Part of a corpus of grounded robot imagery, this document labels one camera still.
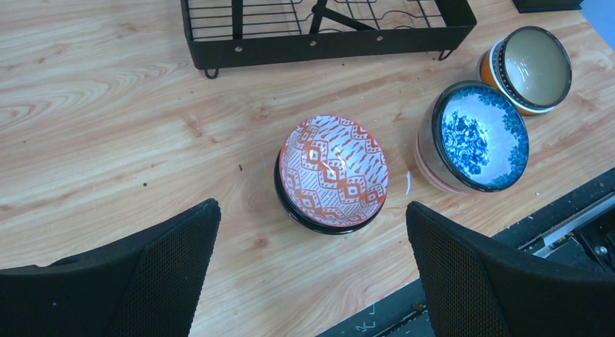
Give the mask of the black wire dish rack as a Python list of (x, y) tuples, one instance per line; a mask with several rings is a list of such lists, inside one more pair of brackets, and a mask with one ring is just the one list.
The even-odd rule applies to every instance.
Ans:
[(180, 0), (192, 61), (222, 69), (436, 52), (476, 26), (467, 0)]

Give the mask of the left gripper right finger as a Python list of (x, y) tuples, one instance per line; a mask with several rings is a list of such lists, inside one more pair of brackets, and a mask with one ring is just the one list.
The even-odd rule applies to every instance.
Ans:
[(436, 336), (612, 336), (614, 276), (528, 254), (420, 202), (408, 239)]

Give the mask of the blue floral bowl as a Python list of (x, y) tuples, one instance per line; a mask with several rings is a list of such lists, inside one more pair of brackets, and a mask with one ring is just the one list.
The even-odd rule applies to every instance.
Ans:
[(529, 158), (519, 111), (495, 87), (463, 80), (428, 106), (415, 143), (420, 173), (436, 188), (494, 193), (514, 185)]

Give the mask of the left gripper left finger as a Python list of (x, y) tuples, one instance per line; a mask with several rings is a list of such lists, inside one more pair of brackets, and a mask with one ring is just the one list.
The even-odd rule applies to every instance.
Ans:
[(3, 336), (187, 336), (221, 212), (208, 199), (45, 267), (1, 271)]

